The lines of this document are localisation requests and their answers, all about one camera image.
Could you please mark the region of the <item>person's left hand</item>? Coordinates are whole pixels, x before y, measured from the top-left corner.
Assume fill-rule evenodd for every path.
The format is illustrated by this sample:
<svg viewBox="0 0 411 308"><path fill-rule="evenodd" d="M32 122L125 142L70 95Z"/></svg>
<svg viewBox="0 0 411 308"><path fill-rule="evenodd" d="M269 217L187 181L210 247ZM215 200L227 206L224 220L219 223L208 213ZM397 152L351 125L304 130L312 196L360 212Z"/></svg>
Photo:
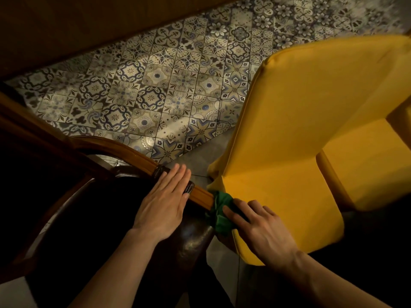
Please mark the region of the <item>person's left hand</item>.
<svg viewBox="0 0 411 308"><path fill-rule="evenodd" d="M191 178L191 170L186 166L186 187ZM156 246L167 239L180 225L182 220L177 217L178 199L166 200L165 189L156 202L148 203L148 194L142 200L136 214L131 233L136 242L143 245Z"/></svg>

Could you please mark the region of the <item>person's right hand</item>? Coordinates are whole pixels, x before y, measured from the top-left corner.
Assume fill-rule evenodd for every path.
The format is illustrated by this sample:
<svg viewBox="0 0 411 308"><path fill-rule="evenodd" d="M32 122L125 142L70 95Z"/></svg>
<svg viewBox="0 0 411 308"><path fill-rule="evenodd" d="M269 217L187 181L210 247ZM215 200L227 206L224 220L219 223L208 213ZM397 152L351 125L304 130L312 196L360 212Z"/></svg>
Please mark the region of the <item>person's right hand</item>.
<svg viewBox="0 0 411 308"><path fill-rule="evenodd" d="M249 204L238 198L234 203ZM278 272L285 272L295 259L299 249L280 217L269 207L269 220L252 220L252 230L249 237L241 237L248 248L268 267Z"/></svg>

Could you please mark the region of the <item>green cloth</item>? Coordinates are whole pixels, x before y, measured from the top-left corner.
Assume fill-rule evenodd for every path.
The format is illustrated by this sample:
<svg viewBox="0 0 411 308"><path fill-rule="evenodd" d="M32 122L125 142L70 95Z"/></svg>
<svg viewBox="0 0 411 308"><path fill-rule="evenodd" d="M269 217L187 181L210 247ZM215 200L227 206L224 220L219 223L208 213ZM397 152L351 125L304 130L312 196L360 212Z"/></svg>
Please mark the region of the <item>green cloth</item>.
<svg viewBox="0 0 411 308"><path fill-rule="evenodd" d="M218 234L227 237L234 229L238 228L236 224L228 219L223 213L224 206L229 207L232 212L238 214L244 220L249 222L245 214L234 203L234 199L230 194L223 191L212 191L212 194L214 197L213 205L211 210L206 213L205 216L208 224L213 227Z"/></svg>

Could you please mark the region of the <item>person's left forearm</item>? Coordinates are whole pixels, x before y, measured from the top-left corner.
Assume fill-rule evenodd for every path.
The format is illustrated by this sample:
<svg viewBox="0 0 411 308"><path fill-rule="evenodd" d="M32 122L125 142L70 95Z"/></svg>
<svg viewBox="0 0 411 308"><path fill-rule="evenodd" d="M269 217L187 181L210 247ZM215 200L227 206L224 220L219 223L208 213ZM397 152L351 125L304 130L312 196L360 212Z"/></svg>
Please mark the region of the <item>person's left forearm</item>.
<svg viewBox="0 0 411 308"><path fill-rule="evenodd" d="M129 230L68 308L131 308L154 249L164 238L154 229Z"/></svg>

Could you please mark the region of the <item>person's right forearm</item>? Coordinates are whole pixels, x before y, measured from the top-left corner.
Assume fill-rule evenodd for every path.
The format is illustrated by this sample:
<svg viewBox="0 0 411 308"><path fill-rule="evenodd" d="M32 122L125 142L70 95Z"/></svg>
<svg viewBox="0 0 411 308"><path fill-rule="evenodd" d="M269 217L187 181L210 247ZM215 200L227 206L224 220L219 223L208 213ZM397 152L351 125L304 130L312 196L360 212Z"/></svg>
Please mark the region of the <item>person's right forearm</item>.
<svg viewBox="0 0 411 308"><path fill-rule="evenodd" d="M391 308L299 250L283 255L280 269L321 308Z"/></svg>

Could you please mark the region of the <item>dark wooden leather-seat chair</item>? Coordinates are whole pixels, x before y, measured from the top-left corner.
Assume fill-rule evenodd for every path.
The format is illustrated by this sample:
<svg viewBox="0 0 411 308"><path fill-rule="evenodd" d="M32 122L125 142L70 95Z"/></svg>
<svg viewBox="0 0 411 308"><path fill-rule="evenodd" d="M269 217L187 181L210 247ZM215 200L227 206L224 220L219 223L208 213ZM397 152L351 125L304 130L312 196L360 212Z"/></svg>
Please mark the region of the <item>dark wooden leather-seat chair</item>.
<svg viewBox="0 0 411 308"><path fill-rule="evenodd" d="M38 118L14 88L0 84L0 285L25 277L38 308L67 308L132 235L142 200L160 183L160 165L131 148L97 137L69 138ZM194 191L182 223L160 243L136 247L148 256L134 308L225 306L229 297L206 261L214 230L205 221L212 195Z"/></svg>

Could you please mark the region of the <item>yellow upholstered chair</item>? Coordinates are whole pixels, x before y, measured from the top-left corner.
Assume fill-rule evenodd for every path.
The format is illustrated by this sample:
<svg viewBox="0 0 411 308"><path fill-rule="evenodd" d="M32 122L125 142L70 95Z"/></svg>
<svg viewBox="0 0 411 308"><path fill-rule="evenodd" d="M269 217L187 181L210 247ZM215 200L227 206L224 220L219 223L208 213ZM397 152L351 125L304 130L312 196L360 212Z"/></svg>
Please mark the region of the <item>yellow upholstered chair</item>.
<svg viewBox="0 0 411 308"><path fill-rule="evenodd" d="M372 211L411 193L411 37L332 38L260 65L211 190L258 200L312 253L344 234L339 206Z"/></svg>

